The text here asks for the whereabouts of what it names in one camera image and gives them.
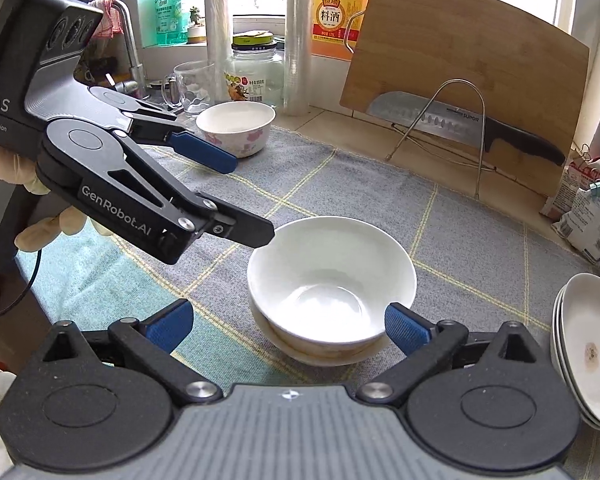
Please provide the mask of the left gloved hand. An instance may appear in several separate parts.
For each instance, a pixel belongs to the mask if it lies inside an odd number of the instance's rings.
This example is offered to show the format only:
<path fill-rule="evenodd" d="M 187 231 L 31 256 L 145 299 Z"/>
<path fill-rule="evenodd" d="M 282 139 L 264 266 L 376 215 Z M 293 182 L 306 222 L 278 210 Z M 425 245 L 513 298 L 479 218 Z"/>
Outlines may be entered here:
<path fill-rule="evenodd" d="M 83 230 L 88 217 L 73 206 L 28 224 L 38 200 L 48 194 L 50 189 L 36 175 L 35 163 L 0 146 L 0 222 L 6 221 L 9 228 L 22 226 L 10 236 L 8 248 L 38 252 L 60 234 L 71 236 Z"/>

